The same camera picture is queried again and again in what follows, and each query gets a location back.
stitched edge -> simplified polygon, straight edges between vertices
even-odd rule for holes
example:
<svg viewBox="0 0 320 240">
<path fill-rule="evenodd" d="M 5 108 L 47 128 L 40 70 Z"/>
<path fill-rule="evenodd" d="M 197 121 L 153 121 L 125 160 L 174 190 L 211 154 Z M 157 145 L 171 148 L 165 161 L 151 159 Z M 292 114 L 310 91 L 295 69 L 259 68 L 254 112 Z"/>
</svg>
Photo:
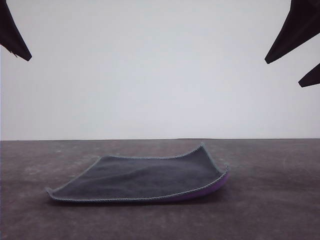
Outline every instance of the stitched edge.
<svg viewBox="0 0 320 240">
<path fill-rule="evenodd" d="M 70 184 L 71 182 L 73 182 L 76 179 L 78 179 L 79 177 L 81 177 L 83 174 L 85 174 L 87 171 L 89 171 L 91 168 L 93 168 L 104 157 L 101 157 L 100 159 L 98 159 L 93 165 L 88 167 L 84 172 L 82 172 L 81 174 L 79 174 L 78 176 L 76 176 L 75 178 L 73 178 L 72 180 L 67 182 L 66 184 L 64 184 L 64 185 L 62 185 L 62 186 L 60 186 L 60 187 L 58 187 L 56 189 L 51 189 L 49 187 L 46 187 L 45 190 L 53 200 L 62 201 L 62 202 L 77 202 L 77 203 L 86 203 L 86 202 L 143 202 L 143 201 L 168 199 L 168 198 L 172 198 L 172 197 L 179 197 L 179 196 L 183 196 L 183 195 L 186 195 L 186 194 L 198 192 L 198 191 L 201 191 L 203 189 L 206 189 L 206 188 L 211 187 L 212 185 L 218 183 L 219 181 L 224 179 L 229 173 L 229 167 L 227 165 L 225 165 L 225 171 L 224 172 L 222 172 L 218 168 L 218 166 L 215 164 L 214 160 L 212 159 L 211 155 L 207 151 L 207 149 L 205 147 L 205 144 L 203 142 L 201 142 L 201 144 L 198 147 L 196 147 L 195 149 L 193 149 L 193 150 L 191 150 L 191 151 L 189 151 L 187 153 L 180 154 L 180 155 L 175 155 L 175 156 L 167 156 L 167 157 L 150 157 L 150 156 L 143 157 L 143 156 L 119 156 L 119 155 L 108 155 L 107 156 L 107 157 L 124 158 L 124 159 L 159 159 L 159 160 L 176 159 L 176 158 L 182 158 L 182 157 L 188 156 L 188 155 L 196 152 L 197 150 L 199 150 L 201 148 L 204 150 L 204 152 L 206 153 L 206 155 L 210 159 L 210 162 L 213 164 L 213 166 L 220 173 L 223 173 L 223 174 L 218 179 L 214 180 L 213 182 L 210 182 L 207 185 L 204 185 L 204 186 L 199 187 L 199 188 L 194 188 L 194 189 L 191 189 L 191 190 L 188 190 L 188 191 L 173 193 L 173 194 L 164 195 L 164 196 L 140 197 L 140 198 L 74 199 L 74 198 L 63 198 L 63 197 L 55 197 L 55 196 L 53 196 L 53 193 L 55 193 L 56 191 L 66 187 L 68 184 Z"/>
</svg>

concrete floor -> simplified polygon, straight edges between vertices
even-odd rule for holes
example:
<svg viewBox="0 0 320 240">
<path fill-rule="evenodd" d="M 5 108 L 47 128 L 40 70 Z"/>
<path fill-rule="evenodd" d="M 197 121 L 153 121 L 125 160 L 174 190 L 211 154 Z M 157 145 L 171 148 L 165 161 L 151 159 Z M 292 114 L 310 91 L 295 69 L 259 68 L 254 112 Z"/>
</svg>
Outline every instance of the concrete floor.
<svg viewBox="0 0 320 240">
<path fill-rule="evenodd" d="M 204 142 L 225 186 L 167 204 L 72 204 L 56 188 L 105 155 L 172 156 Z M 1 240 L 320 239 L 320 139 L 1 142 Z"/>
</svg>

white backdrop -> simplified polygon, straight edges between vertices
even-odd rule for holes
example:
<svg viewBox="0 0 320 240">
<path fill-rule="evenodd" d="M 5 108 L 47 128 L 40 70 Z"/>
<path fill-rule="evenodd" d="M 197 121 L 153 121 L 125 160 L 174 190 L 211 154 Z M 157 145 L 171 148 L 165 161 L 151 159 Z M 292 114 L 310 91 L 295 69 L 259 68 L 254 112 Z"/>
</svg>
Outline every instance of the white backdrop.
<svg viewBox="0 0 320 240">
<path fill-rule="evenodd" d="M 290 0 L 7 0 L 2 140 L 320 138 L 320 35 L 264 57 Z"/>
</svg>

cloth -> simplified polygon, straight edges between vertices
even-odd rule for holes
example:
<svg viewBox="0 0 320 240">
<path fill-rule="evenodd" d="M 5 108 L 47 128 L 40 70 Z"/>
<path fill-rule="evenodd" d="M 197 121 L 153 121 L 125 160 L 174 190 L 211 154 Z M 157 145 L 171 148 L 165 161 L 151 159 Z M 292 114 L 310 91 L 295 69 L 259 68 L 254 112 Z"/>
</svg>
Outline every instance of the cloth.
<svg viewBox="0 0 320 240">
<path fill-rule="evenodd" d="M 110 155 L 81 175 L 52 190 L 50 198 L 65 202 L 176 202 L 204 196 L 228 178 L 205 146 L 171 157 Z"/>
</svg>

